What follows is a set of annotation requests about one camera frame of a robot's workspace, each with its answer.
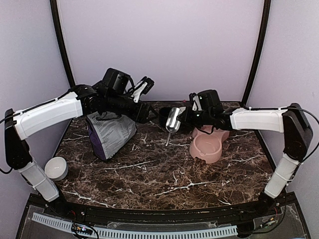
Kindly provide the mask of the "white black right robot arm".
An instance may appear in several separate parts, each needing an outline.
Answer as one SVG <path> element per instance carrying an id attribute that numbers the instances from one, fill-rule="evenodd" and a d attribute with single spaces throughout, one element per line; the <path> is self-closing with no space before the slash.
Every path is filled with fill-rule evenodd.
<path id="1" fill-rule="evenodd" d="M 279 196 L 299 166 L 311 155 L 308 150 L 314 132 L 306 117 L 309 112 L 297 103 L 281 108 L 241 107 L 225 110 L 216 90 L 192 93 L 189 98 L 191 105 L 177 117 L 182 123 L 196 127 L 211 125 L 222 130 L 274 131 L 284 135 L 283 156 L 264 189 L 267 197 L 254 206 L 257 215 L 267 215 L 274 207 L 272 199 Z"/>

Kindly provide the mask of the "purple pet food bag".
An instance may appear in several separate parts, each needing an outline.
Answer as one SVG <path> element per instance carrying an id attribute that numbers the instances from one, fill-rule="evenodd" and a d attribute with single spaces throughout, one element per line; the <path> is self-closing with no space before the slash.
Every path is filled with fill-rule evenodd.
<path id="1" fill-rule="evenodd" d="M 85 117 L 94 154 L 102 161 L 112 158 L 137 132 L 136 123 L 115 113 Z"/>

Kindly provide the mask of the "metal food scoop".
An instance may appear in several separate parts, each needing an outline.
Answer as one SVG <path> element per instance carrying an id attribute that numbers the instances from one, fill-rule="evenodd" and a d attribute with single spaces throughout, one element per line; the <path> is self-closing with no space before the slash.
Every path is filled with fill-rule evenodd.
<path id="1" fill-rule="evenodd" d="M 165 125 L 165 128 L 168 131 L 168 137 L 165 146 L 168 146 L 171 135 L 179 130 L 180 121 L 177 119 L 177 117 L 181 113 L 181 108 L 172 108 L 168 114 L 168 118 Z"/>

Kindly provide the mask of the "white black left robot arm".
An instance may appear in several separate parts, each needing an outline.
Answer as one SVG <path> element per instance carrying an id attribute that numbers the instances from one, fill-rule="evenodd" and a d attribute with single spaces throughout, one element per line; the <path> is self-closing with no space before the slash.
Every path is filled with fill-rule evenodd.
<path id="1" fill-rule="evenodd" d="M 91 113 L 112 112 L 137 123 L 151 121 L 149 115 L 155 110 L 150 104 L 140 101 L 140 96 L 150 91 L 154 81 L 145 76 L 127 89 L 128 82 L 133 82 L 130 75 L 109 68 L 103 79 L 92 86 L 75 85 L 60 97 L 25 110 L 15 112 L 9 109 L 5 112 L 1 122 L 4 124 L 7 165 L 10 170 L 18 171 L 44 200 L 51 202 L 52 211 L 59 217 L 70 213 L 70 205 L 61 199 L 55 183 L 31 156 L 26 139 L 45 128 Z"/>

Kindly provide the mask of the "pink double pet bowl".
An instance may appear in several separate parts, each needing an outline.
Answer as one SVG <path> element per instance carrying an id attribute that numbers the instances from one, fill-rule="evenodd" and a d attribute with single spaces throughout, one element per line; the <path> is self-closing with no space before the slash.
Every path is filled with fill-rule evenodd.
<path id="1" fill-rule="evenodd" d="M 198 130 L 195 128 L 192 132 L 192 142 L 189 146 L 189 153 L 192 158 L 204 160 L 206 164 L 217 162 L 221 158 L 222 143 L 229 137 L 229 131 L 214 129 L 212 126 L 205 125 Z"/>

